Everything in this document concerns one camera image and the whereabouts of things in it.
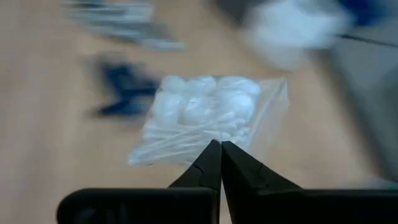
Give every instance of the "blue object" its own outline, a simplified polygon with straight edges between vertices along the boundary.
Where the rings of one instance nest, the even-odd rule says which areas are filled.
[[[338,0],[356,19],[357,26],[371,26],[386,15],[378,0]]]
[[[134,73],[134,66],[127,63],[99,62],[102,79],[115,96],[117,101],[97,111],[100,116],[132,116],[144,113],[140,96],[154,96],[158,83]]]

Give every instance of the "clear plastic bag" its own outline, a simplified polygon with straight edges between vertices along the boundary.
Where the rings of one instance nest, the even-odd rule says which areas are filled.
[[[288,107],[285,78],[256,82],[242,76],[166,76],[129,164],[190,165],[213,139],[232,141],[262,161]]]

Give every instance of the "plastic bag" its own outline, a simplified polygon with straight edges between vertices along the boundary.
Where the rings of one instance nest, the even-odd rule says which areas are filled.
[[[129,164],[190,165],[213,139],[232,141],[261,161],[277,139],[288,107],[285,78],[255,82],[242,76],[166,76]]]

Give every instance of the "cotton ball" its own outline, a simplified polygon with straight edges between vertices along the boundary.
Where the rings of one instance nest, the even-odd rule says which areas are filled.
[[[217,81],[211,75],[200,75],[187,81],[187,91],[196,94],[209,94],[216,89]]]
[[[161,89],[173,93],[181,93],[186,90],[186,81],[179,75],[167,75],[160,83]]]
[[[261,93],[260,86],[245,77],[227,76],[218,80],[217,89],[222,90],[241,90],[253,97],[257,97]]]
[[[155,95],[152,111],[159,124],[178,124],[186,99],[181,94],[167,91]]]
[[[252,97],[242,91],[220,91],[216,94],[220,113],[234,112],[235,118],[242,118],[248,123],[254,114],[255,104]]]
[[[183,112],[185,125],[195,126],[205,124],[215,119],[214,99],[208,96],[194,96],[188,100]]]

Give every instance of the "wooden surface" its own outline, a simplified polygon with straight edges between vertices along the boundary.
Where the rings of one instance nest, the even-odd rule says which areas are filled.
[[[122,50],[149,70],[186,77],[285,75],[291,104],[267,165],[311,188],[359,186],[373,176],[363,140],[327,72],[315,63],[295,73],[270,69],[202,1],[156,6],[157,19],[186,51],[159,53],[90,34],[65,18],[57,1],[0,2],[1,223],[55,223],[57,204],[73,190],[165,187],[183,172],[177,166],[128,167],[140,121],[88,117],[107,97],[81,58],[103,50]],[[227,213],[221,217],[228,223]]]

